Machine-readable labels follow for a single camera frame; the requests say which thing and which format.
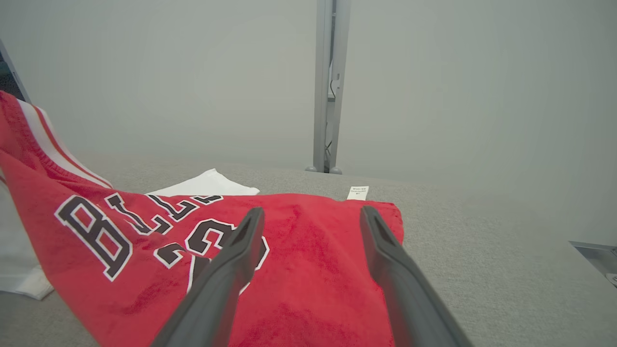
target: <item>gray wall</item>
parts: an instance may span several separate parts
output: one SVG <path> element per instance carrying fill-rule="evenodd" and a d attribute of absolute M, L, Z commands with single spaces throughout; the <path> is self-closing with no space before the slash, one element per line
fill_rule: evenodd
<path fill-rule="evenodd" d="M 509 196 L 617 245 L 617 2 L 352 4 L 337 166 Z"/>
<path fill-rule="evenodd" d="M 69 149 L 303 169 L 313 1 L 4 0 L 0 40 Z"/>

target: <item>white cloth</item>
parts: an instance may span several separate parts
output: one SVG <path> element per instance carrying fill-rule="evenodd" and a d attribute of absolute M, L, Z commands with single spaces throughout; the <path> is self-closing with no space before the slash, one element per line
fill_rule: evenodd
<path fill-rule="evenodd" d="M 148 193 L 152 195 L 257 195 L 259 189 L 243 186 L 210 169 L 177 185 Z"/>
<path fill-rule="evenodd" d="M 218 173 L 216 169 L 210 169 L 197 177 L 150 194 L 173 196 L 257 193 L 259 189 L 238 184 Z M 52 290 L 54 288 L 41 270 L 9 190 L 0 182 L 0 291 L 41 300 Z"/>

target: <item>white label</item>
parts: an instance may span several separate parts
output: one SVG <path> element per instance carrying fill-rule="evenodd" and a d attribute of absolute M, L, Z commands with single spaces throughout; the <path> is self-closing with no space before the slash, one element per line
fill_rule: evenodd
<path fill-rule="evenodd" d="M 347 200 L 366 200 L 368 194 L 368 186 L 353 186 L 349 190 Z"/>

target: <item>basketball jersey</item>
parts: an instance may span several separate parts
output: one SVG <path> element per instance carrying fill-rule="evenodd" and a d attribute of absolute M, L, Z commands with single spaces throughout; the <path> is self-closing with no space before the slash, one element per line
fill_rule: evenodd
<path fill-rule="evenodd" d="M 152 343 L 249 209 L 265 226 L 230 346 L 392 346 L 360 208 L 304 194 L 163 196 L 117 191 L 54 136 L 40 108 L 0 92 L 0 168 L 48 280 L 102 346 Z"/>

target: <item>gray carpet surface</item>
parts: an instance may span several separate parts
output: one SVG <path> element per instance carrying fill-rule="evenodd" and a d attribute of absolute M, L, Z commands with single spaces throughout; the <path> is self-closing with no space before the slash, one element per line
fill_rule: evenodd
<path fill-rule="evenodd" d="M 337 200 L 370 186 L 393 202 L 404 248 L 477 347 L 616 346 L 617 289 L 526 206 L 503 196 L 374 178 L 215 162 L 78 155 L 119 190 L 147 193 L 216 167 L 261 194 Z M 57 293 L 42 302 L 0 293 L 1 346 L 96 346 Z"/>

